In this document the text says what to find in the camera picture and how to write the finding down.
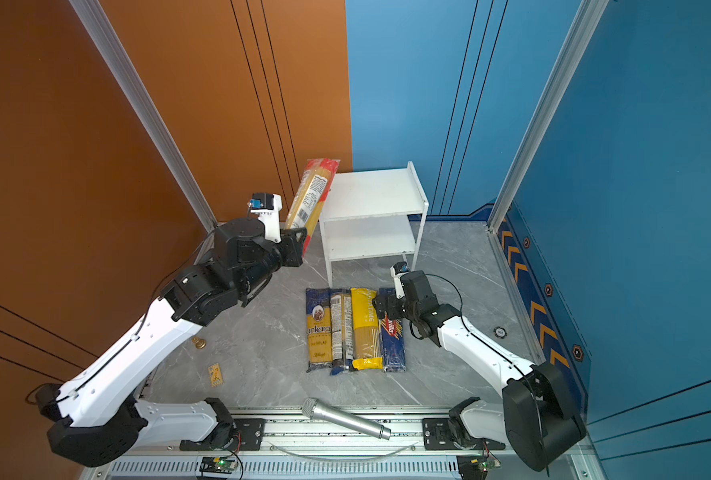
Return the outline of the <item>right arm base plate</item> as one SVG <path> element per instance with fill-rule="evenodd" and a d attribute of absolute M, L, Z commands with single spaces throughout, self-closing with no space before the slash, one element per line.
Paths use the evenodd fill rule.
<path fill-rule="evenodd" d="M 473 438 L 463 432 L 461 422 L 451 418 L 423 418 L 423 446 L 425 450 L 505 450 L 505 443 L 485 438 Z"/>

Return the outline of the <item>blue yellow spaghetti bag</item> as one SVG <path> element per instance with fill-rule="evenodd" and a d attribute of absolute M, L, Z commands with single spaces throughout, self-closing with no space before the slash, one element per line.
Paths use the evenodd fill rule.
<path fill-rule="evenodd" d="M 330 368 L 333 361 L 331 295 L 329 289 L 306 290 L 308 371 Z"/>

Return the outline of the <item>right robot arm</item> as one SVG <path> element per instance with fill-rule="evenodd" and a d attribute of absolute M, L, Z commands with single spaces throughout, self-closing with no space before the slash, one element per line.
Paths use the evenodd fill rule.
<path fill-rule="evenodd" d="M 399 262 L 391 268 L 391 278 L 395 291 L 373 300 L 377 313 L 409 321 L 419 339 L 463 360 L 501 397 L 499 410 L 479 397 L 449 410 L 447 428 L 455 446 L 487 451 L 489 442 L 497 442 L 540 472 L 585 438 L 587 426 L 557 366 L 535 364 L 479 331 L 461 306 L 437 300 L 425 272 Z"/>

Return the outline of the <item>clear label spaghetti bag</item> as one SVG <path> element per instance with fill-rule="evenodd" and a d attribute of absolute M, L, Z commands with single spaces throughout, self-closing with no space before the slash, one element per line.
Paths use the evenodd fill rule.
<path fill-rule="evenodd" d="M 354 371 L 355 341 L 352 296 L 349 289 L 330 291 L 332 318 L 332 375 Z"/>

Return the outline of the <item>red spaghetti bag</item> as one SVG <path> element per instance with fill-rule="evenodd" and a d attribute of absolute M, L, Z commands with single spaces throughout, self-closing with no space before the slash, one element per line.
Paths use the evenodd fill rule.
<path fill-rule="evenodd" d="M 339 159 L 330 158 L 311 159 L 307 163 L 285 223 L 287 229 L 307 230 L 303 254 L 307 253 L 340 163 Z"/>

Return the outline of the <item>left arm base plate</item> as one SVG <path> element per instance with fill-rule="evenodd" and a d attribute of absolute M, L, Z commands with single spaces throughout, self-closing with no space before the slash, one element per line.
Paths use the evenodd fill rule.
<path fill-rule="evenodd" d="M 259 451 L 265 434 L 263 418 L 240 418 L 232 423 L 221 422 L 202 441 L 183 440 L 181 451 Z"/>

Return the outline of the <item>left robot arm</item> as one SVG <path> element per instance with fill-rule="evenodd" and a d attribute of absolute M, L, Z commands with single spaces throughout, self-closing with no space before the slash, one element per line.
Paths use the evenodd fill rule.
<path fill-rule="evenodd" d="M 217 398 L 191 404 L 155 403 L 136 388 L 181 344 L 224 311 L 245 307 L 283 267 L 304 261 L 305 228 L 267 232 L 258 218 L 219 226 L 213 247 L 187 263 L 159 292 L 140 320 L 73 379 L 39 388 L 40 413 L 53 424 L 53 453 L 85 467 L 106 465 L 134 447 L 178 444 L 187 450 L 229 447 L 238 428 Z"/>

